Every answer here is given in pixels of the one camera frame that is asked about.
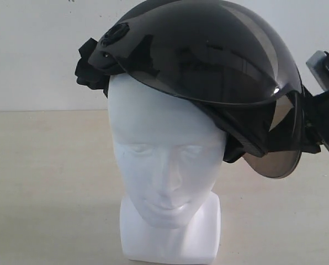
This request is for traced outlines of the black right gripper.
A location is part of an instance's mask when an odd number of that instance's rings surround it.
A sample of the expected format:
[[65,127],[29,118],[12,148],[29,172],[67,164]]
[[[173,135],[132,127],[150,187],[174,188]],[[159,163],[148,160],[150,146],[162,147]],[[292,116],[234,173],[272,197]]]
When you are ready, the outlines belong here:
[[[329,52],[327,54],[326,67],[329,69]],[[329,91],[323,91],[313,95],[304,87],[306,100],[305,113],[307,115],[307,127],[313,133],[313,143],[324,145],[329,152]]]

